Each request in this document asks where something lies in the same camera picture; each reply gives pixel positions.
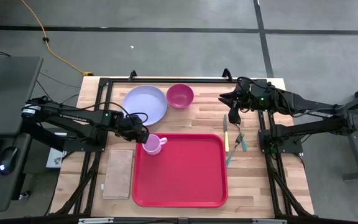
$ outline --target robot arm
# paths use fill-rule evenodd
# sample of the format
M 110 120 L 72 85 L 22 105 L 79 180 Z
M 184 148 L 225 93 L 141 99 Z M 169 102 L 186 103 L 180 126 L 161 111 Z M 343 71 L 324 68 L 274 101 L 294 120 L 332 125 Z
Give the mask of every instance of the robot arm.
M 239 110 L 258 110 L 272 114 L 279 112 L 294 118 L 306 114 L 324 118 L 322 121 L 289 127 L 273 125 L 270 128 L 270 138 L 275 143 L 293 136 L 323 132 L 348 135 L 356 130 L 345 106 L 305 100 L 300 95 L 276 88 L 270 82 L 255 82 L 250 78 L 240 77 L 234 91 L 221 94 L 219 100 L 230 107 L 229 122 L 233 124 L 241 122 Z
M 107 132 L 111 131 L 127 141 L 135 140 L 145 143 L 149 137 L 149 130 L 142 124 L 136 114 L 124 116 L 123 112 L 114 110 L 88 111 L 85 108 L 58 104 L 46 97 L 34 98 L 26 102 L 22 109 L 22 131 L 29 133 L 37 140 L 65 151 L 95 151 L 102 144 Z M 67 139 L 62 139 L 44 130 L 37 123 L 47 122 L 75 133 L 72 147 L 67 146 Z

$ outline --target plastic bowl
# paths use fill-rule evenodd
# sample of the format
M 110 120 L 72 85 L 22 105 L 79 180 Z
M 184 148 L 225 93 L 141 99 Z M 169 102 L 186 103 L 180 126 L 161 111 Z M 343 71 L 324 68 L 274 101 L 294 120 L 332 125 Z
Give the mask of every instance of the plastic bowl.
M 193 90 L 185 84 L 176 84 L 167 91 L 168 103 L 174 108 L 187 108 L 193 102 Z

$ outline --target lavender plate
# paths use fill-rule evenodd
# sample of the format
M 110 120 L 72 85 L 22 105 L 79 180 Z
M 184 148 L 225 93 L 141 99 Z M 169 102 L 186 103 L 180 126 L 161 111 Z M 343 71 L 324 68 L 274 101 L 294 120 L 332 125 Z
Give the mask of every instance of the lavender plate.
M 157 87 L 143 85 L 131 90 L 125 96 L 122 106 L 128 113 L 146 113 L 149 119 L 144 125 L 148 126 L 161 120 L 167 111 L 168 102 L 164 93 Z M 143 114 L 138 114 L 138 116 L 142 121 L 146 119 Z

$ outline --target black desk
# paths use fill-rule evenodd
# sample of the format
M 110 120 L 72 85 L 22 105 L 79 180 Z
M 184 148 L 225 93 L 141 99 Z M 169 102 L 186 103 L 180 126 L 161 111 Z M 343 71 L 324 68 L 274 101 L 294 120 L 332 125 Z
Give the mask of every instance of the black desk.
M 12 145 L 19 132 L 21 108 L 31 97 L 41 64 L 40 57 L 0 57 L 0 152 Z M 20 151 L 14 172 L 0 175 L 0 212 L 7 210 L 12 198 L 20 194 L 30 144 L 30 135 L 17 135 L 15 146 Z

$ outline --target yellow cable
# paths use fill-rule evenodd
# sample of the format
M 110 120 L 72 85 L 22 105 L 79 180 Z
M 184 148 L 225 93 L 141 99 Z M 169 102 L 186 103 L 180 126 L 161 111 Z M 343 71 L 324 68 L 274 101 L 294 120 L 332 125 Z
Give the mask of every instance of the yellow cable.
M 43 27 L 43 25 L 41 24 L 41 21 L 38 19 L 37 15 L 35 14 L 35 12 L 30 8 L 30 6 L 28 4 L 25 3 L 24 0 L 21 0 L 23 2 L 23 4 L 30 10 L 30 12 L 33 14 L 33 16 L 35 17 L 35 19 L 38 21 L 38 23 L 40 24 L 40 27 L 42 29 L 42 32 L 44 33 L 44 42 L 47 44 L 47 48 L 48 51 L 55 56 L 57 59 L 61 60 L 62 62 L 65 62 L 66 64 L 68 64 L 69 66 L 73 67 L 75 70 L 79 71 L 80 73 L 82 73 L 84 76 L 88 76 L 88 75 L 93 75 L 93 72 L 84 72 L 82 70 L 80 70 L 79 68 L 75 67 L 73 64 L 71 64 L 70 62 L 67 62 L 66 60 L 62 59 L 61 57 L 59 57 L 57 54 L 55 54 L 51 48 L 49 47 L 48 41 L 49 38 L 47 37 L 47 33 L 45 32 L 45 29 Z

